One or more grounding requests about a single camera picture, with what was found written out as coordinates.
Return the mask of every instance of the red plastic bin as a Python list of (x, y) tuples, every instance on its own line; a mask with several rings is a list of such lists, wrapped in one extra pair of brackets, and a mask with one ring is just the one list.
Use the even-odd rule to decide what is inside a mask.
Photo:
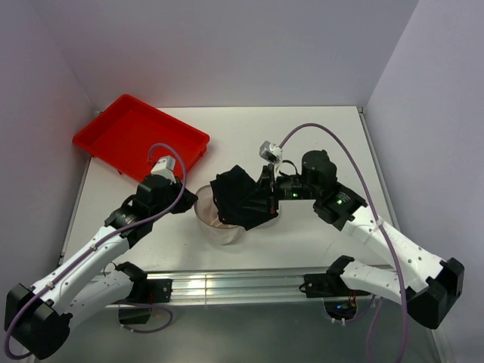
[[(156, 160), (172, 155), (158, 147), (153, 152), (153, 160), (148, 162), (151, 145), (163, 142), (173, 147), (190, 171), (206, 152), (209, 140), (206, 133), (130, 95), (123, 95), (74, 136), (73, 143), (141, 182)], [(179, 163), (176, 163), (175, 175), (182, 177)]]

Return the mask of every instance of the plastic bowl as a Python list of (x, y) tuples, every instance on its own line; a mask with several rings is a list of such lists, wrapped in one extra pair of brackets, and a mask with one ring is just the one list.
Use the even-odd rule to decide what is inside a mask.
[(213, 202), (213, 192), (210, 185), (205, 185), (197, 191), (198, 200), (195, 203), (197, 222), (203, 235), (210, 242), (223, 246), (237, 240), (244, 232), (239, 225), (224, 225), (219, 220), (219, 210)]

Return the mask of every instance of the white wall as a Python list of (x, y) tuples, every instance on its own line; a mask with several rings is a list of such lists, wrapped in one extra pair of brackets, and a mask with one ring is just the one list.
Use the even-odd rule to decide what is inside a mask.
[(93, 105), (365, 105), (417, 0), (32, 0)]
[[(0, 50), (3, 324), (7, 292), (43, 277), (58, 261), (86, 161), (71, 140), (92, 111), (28, 2), (0, 2)], [(1, 329), (2, 342), (4, 335)]]
[(444, 321), (466, 363), (484, 356), (482, 19), (482, 0), (420, 0), (366, 110), (402, 230), (466, 267)]

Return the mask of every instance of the gray floor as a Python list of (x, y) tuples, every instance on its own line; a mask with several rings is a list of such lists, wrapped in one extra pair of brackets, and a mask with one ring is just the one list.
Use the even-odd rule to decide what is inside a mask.
[[(48, 363), (363, 362), (374, 309), (347, 327), (324, 320), (322, 302), (174, 308), (171, 327), (156, 334), (120, 330), (114, 309), (71, 333)], [(374, 362), (392, 362), (401, 334), (399, 306), (386, 302), (373, 337)], [(163, 322), (151, 319), (146, 327)], [(430, 332), (410, 319), (405, 362), (438, 362)]]

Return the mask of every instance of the white table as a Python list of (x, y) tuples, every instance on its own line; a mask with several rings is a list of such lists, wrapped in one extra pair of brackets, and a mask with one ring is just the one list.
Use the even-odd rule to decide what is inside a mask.
[[(279, 143), (301, 123), (321, 123), (339, 135), (348, 147), (368, 183), (378, 213), (390, 221), (356, 107), (204, 107), (163, 111), (210, 135), (205, 157), (188, 175), (188, 188), (192, 192), (235, 164), (257, 179), (264, 165), (259, 157), (259, 146), (264, 140)], [(364, 196), (346, 155), (321, 130), (297, 132), (284, 147), (284, 158), (300, 166), (303, 154), (315, 149), (327, 150), (338, 167), (338, 179)], [(110, 213), (135, 192), (136, 185), (136, 181), (119, 175), (101, 160), (91, 160), (64, 246), (66, 258), (92, 237)], [(205, 241), (193, 210), (178, 216), (168, 215), (116, 262), (130, 261), (146, 271), (305, 268), (329, 266), (346, 254), (370, 265), (385, 264), (359, 242), (321, 221), (313, 212), (312, 203), (283, 202), (281, 215), (273, 226), (263, 225), (248, 231), (238, 243), (225, 247), (214, 247)]]

